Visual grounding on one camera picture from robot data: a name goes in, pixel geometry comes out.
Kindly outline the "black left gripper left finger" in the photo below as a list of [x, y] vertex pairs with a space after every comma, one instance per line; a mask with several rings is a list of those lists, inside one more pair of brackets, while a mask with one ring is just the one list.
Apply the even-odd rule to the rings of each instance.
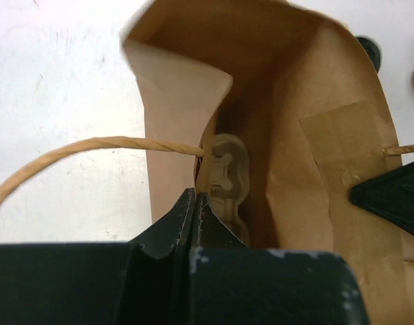
[[128, 242], [0, 244], [0, 324], [184, 324], [194, 208]]

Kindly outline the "brown paper bag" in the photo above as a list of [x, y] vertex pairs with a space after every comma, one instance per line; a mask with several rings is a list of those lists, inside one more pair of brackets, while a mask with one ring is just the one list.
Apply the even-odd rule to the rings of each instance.
[[169, 212], [193, 189], [195, 208], [201, 194], [211, 205], [213, 138], [235, 135], [250, 160], [245, 246], [336, 253], [368, 324], [414, 324], [414, 236], [349, 201], [353, 186], [405, 166], [414, 144], [398, 144], [378, 75], [346, 27], [286, 1], [153, 1], [121, 45], [145, 138], [93, 137], [44, 154], [0, 185], [0, 206], [63, 158], [117, 148], [146, 150], [152, 203]]

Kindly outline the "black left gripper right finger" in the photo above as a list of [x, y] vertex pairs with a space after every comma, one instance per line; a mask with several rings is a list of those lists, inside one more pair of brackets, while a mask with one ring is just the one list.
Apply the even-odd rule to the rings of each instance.
[[196, 200], [190, 324], [368, 324], [352, 268], [336, 253], [245, 246]]

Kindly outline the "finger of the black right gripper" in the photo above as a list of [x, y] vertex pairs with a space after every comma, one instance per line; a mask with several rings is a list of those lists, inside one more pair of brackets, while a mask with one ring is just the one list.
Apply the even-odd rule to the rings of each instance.
[[414, 162], [353, 186], [349, 201], [414, 236]]

